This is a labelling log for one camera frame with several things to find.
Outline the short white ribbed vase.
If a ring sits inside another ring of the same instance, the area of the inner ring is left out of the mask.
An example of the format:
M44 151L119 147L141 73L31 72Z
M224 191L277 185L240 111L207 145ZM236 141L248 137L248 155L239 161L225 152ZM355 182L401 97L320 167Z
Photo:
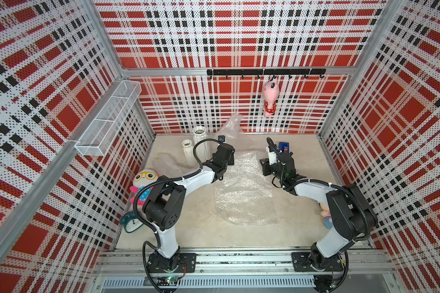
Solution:
M187 160L187 165L190 167L197 166L198 162L194 156L194 144L191 140L186 139L182 142L183 152Z

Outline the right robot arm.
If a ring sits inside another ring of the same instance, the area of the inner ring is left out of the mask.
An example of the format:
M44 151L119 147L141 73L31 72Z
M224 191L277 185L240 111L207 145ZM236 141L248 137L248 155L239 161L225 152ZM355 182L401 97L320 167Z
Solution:
M295 169L292 154L279 151L271 138L266 141L268 158L261 159L260 164L265 176L272 175L279 180L280 185L275 187L328 207L332 227L310 249L309 259L315 267L346 252L355 243L369 239L378 218L356 185L338 186L301 176Z

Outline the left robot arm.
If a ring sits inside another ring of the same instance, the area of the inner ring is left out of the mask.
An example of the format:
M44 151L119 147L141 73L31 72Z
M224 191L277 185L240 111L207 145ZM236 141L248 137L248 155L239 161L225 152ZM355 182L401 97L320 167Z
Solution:
M208 161L201 162L197 148L205 142L216 142L218 147ZM195 144L193 155L199 168L177 178L159 177L154 183L137 191L133 212L138 220L149 227L156 237L156 251L165 259L178 254L180 247L176 239L175 225L182 213L185 197L190 193L222 180L228 166L234 165L232 145L215 139L204 139Z

